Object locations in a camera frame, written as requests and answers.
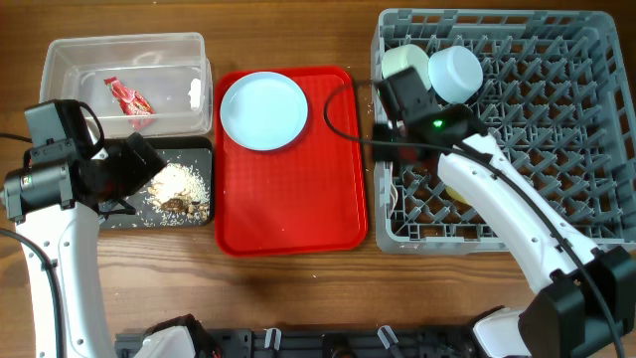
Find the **mint green bowl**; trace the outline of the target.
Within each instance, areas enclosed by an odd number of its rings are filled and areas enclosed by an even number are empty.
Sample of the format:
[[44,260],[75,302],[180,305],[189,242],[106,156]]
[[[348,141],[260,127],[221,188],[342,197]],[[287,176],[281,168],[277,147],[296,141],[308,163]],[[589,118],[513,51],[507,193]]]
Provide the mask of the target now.
[[407,44],[385,52],[381,61],[383,78],[388,78],[407,68],[414,68],[419,74],[425,88],[431,89],[431,81],[428,74],[429,56],[419,46]]

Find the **food scraps and rice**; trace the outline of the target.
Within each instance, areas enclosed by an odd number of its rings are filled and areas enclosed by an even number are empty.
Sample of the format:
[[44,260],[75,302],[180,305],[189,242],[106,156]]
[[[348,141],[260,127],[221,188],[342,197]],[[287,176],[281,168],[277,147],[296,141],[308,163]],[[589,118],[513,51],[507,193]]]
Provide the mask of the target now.
[[193,165],[168,163],[142,189],[126,198],[134,216],[115,216],[112,228],[182,227],[206,224],[211,216],[210,180]]

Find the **yellow plastic cup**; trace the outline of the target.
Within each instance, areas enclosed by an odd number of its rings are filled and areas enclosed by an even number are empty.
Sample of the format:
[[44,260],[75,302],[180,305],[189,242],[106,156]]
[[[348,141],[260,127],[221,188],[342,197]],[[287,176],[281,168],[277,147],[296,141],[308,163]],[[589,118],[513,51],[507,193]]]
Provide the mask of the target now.
[[455,191],[452,187],[446,186],[445,191],[454,200],[461,202],[462,204],[468,205],[468,201],[462,195],[460,195],[457,191]]

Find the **light blue small bowl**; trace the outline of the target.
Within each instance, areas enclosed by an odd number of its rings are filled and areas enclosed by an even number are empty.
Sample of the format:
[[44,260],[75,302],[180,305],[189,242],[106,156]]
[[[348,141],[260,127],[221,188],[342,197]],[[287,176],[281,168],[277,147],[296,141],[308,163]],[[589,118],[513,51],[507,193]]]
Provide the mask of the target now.
[[428,75],[434,91],[448,103],[465,103],[484,79],[478,58],[462,46],[434,53],[429,58]]

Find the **red snack wrapper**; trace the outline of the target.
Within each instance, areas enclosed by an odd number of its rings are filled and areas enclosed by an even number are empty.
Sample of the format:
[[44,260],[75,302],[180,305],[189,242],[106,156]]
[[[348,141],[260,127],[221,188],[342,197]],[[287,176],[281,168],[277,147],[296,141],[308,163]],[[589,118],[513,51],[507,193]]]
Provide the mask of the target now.
[[117,77],[105,79],[104,84],[117,100],[122,112],[133,116],[128,122],[134,130],[141,130],[154,122],[151,115],[155,114],[155,110],[138,91],[125,86]]

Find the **white napkin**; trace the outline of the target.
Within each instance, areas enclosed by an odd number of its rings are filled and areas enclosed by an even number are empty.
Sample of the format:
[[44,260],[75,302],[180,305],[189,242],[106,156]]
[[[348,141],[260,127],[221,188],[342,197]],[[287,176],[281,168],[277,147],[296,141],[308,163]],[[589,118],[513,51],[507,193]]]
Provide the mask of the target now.
[[188,96],[190,98],[190,109],[196,110],[201,105],[201,80],[200,79],[192,79],[190,83],[190,90],[188,91]]

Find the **light blue plate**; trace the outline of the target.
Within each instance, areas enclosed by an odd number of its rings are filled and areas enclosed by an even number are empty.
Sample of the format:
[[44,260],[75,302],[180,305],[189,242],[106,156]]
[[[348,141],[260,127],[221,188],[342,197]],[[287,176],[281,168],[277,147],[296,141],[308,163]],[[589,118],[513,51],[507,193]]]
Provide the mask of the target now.
[[304,129],[308,116],[304,91],[291,78],[275,72],[241,77],[220,104],[225,133],[239,146],[255,151],[290,144]]

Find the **white plastic fork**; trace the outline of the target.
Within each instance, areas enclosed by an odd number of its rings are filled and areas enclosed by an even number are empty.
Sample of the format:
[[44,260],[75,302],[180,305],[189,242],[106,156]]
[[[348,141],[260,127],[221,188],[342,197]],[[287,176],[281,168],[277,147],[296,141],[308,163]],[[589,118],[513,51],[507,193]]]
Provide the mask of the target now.
[[398,189],[393,180],[393,171],[390,171],[389,173],[389,184],[390,184],[390,190],[389,190],[388,215],[391,216],[393,212],[395,211],[397,203],[398,203]]

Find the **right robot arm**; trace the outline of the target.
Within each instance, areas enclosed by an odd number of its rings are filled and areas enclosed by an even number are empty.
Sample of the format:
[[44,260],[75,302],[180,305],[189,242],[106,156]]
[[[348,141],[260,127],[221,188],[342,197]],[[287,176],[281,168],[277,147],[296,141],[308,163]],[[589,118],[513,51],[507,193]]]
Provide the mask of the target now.
[[392,161],[432,158],[436,174],[501,239],[534,298],[478,318],[472,336],[486,357],[588,357],[635,326],[635,261],[602,250],[568,223],[512,166],[486,125],[465,104],[436,105],[417,71],[375,84],[389,118],[376,125]]

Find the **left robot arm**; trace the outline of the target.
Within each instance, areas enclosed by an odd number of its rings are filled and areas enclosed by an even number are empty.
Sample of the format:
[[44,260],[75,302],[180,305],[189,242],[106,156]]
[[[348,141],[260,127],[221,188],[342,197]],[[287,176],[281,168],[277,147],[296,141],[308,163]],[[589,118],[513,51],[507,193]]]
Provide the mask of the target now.
[[25,111],[31,135],[23,167],[8,173],[1,202],[23,248],[39,357],[112,357],[96,254],[99,227],[133,215],[126,197],[166,165],[138,133],[111,144],[91,135],[84,102],[53,99]]

